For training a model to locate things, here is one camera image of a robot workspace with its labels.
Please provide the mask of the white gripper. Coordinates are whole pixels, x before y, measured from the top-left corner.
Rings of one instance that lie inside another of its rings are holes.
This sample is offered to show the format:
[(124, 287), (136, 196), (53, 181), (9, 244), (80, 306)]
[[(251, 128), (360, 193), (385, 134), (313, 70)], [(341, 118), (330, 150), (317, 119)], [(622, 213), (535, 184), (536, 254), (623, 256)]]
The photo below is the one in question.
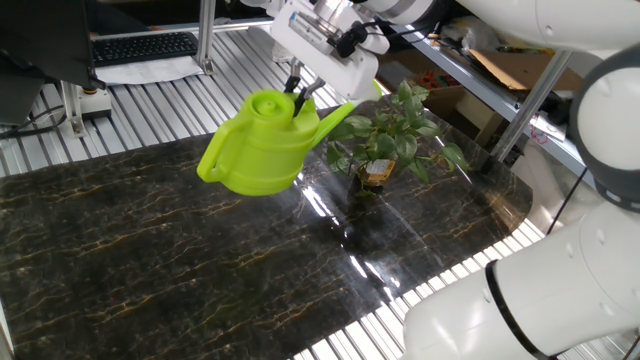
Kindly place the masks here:
[[(365, 39), (353, 46), (351, 54), (338, 50), (339, 41), (355, 25), (364, 27), (358, 34), (365, 35)], [(294, 102), (294, 117), (326, 83), (350, 101), (375, 100), (381, 96), (374, 81), (379, 68), (381, 30), (349, 1), (290, 0), (275, 17), (270, 35), (295, 57), (285, 93), (292, 93), (300, 83), (303, 64), (318, 77), (299, 93)]]

